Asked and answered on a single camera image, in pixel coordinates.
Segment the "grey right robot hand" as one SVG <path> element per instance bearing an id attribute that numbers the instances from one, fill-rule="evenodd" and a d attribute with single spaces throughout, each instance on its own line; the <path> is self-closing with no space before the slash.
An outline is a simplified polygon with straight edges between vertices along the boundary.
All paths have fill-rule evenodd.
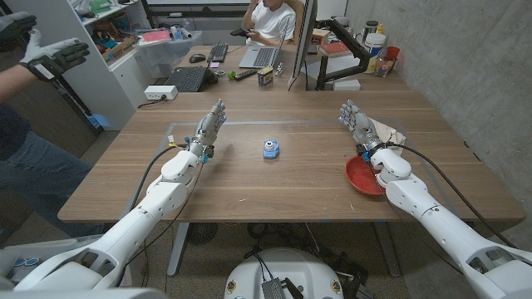
<path id="1" fill-rule="evenodd" d="M 348 100 L 346 104 L 342 104 L 339 121 L 351 132 L 357 143 L 359 155 L 366 154 L 371 158 L 380 148 L 385 146 L 379 138 L 373 122 L 365 113 L 360 111 L 353 101 Z"/>

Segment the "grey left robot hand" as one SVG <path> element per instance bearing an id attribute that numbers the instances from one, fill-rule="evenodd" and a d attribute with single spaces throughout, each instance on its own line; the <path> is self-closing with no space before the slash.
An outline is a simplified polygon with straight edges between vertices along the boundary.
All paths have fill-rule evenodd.
<path id="1" fill-rule="evenodd" d="M 189 143 L 189 152 L 201 158 L 205 150 L 215 142 L 219 129 L 226 120 L 224 110 L 224 102 L 218 99 L 210 112 L 197 123 L 195 132 Z"/>

